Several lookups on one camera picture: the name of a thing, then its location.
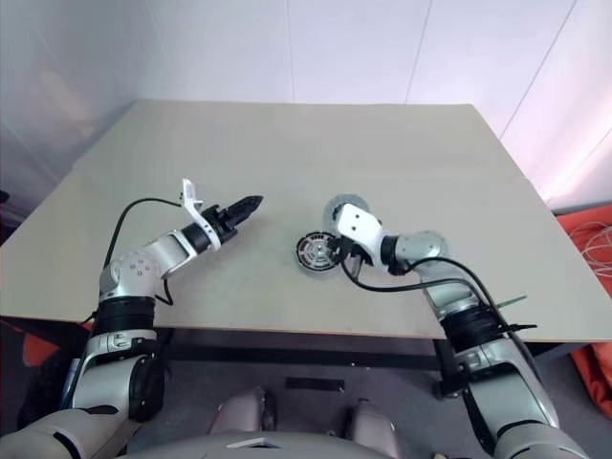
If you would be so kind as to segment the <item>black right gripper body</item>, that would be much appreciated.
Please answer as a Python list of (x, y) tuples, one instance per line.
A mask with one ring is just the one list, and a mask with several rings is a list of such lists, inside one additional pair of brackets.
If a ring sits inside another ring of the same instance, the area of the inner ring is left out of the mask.
[(341, 249), (349, 251), (349, 255), (342, 263), (347, 263), (350, 269), (358, 269), (369, 263), (369, 255), (358, 243), (347, 237), (341, 237)]

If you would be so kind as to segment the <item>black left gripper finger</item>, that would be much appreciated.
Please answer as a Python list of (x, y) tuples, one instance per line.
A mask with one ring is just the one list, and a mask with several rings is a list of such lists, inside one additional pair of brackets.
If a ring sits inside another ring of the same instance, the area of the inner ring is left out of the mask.
[(247, 196), (229, 206), (228, 212), (232, 216), (250, 216), (259, 208), (262, 201), (261, 195)]
[(238, 226), (257, 211), (259, 203), (236, 203), (232, 206), (232, 224)]

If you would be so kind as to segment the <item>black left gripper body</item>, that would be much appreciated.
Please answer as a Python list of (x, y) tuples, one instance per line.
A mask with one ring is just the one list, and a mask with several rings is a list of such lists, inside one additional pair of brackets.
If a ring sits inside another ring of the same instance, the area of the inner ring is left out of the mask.
[(222, 244), (227, 243), (237, 234), (235, 228), (237, 215), (238, 208), (236, 206), (220, 208), (218, 205), (214, 205), (202, 212), (202, 216), (212, 226)]

